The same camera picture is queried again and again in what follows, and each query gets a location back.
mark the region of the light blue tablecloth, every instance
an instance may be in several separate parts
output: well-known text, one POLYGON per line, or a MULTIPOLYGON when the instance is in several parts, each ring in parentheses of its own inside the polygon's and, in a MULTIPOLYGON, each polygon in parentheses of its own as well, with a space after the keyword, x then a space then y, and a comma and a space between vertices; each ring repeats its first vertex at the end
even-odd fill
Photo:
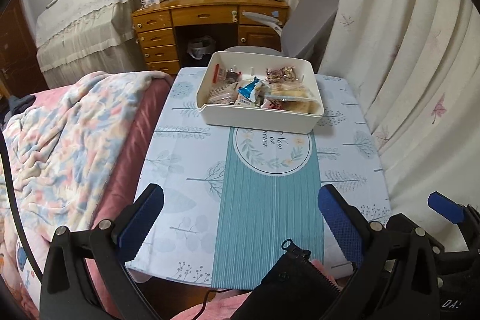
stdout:
POLYGON ((165 206, 127 266, 194 285, 251 289, 292 238, 334 276, 349 274, 318 211, 319 187, 335 185, 367 220, 386 221, 390 203, 347 82, 317 75, 325 115, 311 134, 296 135, 207 125, 195 105, 204 72, 181 69, 160 115, 137 197, 158 183, 165 206))

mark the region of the blue rubber pad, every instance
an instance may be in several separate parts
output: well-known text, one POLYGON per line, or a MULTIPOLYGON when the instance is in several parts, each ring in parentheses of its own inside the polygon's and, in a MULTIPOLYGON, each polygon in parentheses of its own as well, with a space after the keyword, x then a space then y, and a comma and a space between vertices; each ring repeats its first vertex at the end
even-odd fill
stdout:
POLYGON ((135 259, 148 232, 163 209, 163 189, 159 185, 151 184, 149 186, 155 186, 155 188, 119 235, 117 256, 120 262, 129 262, 135 259))
POLYGON ((363 262, 362 238, 329 192, 328 186, 331 185, 323 186, 318 192, 318 209, 325 217, 345 258, 360 267, 363 262))
POLYGON ((453 224, 465 219, 462 207, 437 191, 428 197, 428 206, 453 224))

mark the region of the blue snack wrapper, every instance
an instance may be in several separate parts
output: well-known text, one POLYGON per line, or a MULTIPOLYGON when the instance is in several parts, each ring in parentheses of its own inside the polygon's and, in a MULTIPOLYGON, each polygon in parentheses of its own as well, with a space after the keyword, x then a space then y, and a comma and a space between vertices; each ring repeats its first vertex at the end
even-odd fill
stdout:
POLYGON ((245 87, 240 87, 238 92, 243 95, 249 101, 255 103, 257 100, 257 95, 261 90, 263 83, 255 77, 252 83, 247 84, 245 87))

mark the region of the floral blanket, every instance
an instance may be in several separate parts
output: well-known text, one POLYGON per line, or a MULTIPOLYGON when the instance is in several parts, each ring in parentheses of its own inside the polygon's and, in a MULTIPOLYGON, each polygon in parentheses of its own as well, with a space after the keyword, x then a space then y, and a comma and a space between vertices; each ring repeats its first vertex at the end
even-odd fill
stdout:
MULTIPOLYGON (((143 93, 152 78, 163 77, 159 71, 94 72, 73 85, 56 109, 32 106, 10 119, 3 133, 27 237, 32 233, 49 243, 58 226, 90 227, 143 93)), ((26 256, 17 239, 0 166, 0 274, 37 317, 38 303, 19 274, 26 256)), ((43 269, 45 259, 37 261, 43 269)), ((35 278, 31 274, 27 281, 35 278)))

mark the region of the white storage tray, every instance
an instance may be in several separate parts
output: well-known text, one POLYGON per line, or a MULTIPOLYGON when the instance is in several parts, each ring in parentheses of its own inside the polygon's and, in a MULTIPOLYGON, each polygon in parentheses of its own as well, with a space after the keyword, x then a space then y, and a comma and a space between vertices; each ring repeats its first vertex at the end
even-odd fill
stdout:
POLYGON ((204 121, 210 125, 307 134, 314 128, 325 111, 313 71, 311 64, 302 59, 257 55, 255 53, 215 52, 198 88, 197 107, 204 121), (300 79, 303 77, 303 85, 310 90, 313 98, 318 101, 317 110, 314 114, 304 114, 282 110, 208 104, 208 93, 212 88, 216 64, 220 64, 227 69, 236 67, 237 71, 242 72, 242 79, 253 79, 256 76, 262 80, 266 80, 267 68, 281 68, 292 65, 295 67, 297 77, 300 79))

